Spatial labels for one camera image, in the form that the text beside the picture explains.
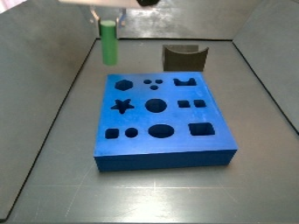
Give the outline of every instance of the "star-shaped hole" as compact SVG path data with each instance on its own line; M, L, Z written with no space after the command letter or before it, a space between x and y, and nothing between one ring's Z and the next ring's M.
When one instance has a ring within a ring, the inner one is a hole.
M124 114L127 112L128 109L134 109L135 106L132 106L130 104L131 100L127 99L124 101L116 100L116 105L111 108L111 109L118 109L119 110L119 114Z

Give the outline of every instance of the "green cylinder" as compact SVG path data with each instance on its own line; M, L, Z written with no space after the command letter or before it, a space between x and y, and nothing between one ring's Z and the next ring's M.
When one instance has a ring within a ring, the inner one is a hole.
M118 63L118 35L116 22L112 20L100 21L100 42L103 63L114 66Z

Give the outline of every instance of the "gray table surface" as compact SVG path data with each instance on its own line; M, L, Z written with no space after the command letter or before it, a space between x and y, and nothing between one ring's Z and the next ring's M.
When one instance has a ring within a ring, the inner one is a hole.
M206 81L237 138L229 166L99 172L92 152L106 75L163 71L163 45L210 47ZM94 46L11 222L299 221L299 137L231 42L122 41L118 66Z

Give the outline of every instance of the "shape sorter board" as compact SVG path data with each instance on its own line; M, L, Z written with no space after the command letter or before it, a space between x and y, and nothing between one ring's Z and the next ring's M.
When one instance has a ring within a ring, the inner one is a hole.
M100 171L227 165L237 150L202 73L107 76L94 155Z

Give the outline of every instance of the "square hole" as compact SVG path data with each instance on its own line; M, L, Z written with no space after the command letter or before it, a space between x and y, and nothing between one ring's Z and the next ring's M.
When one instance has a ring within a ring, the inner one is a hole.
M107 139L118 138L118 136L119 136L119 129L107 129L107 132L106 132Z
M194 100L194 106L195 108L206 108L206 101L205 100Z
M193 136L215 135L215 129L210 122L190 123L190 132Z
M191 106L189 101L178 101L178 104L181 109L186 109Z

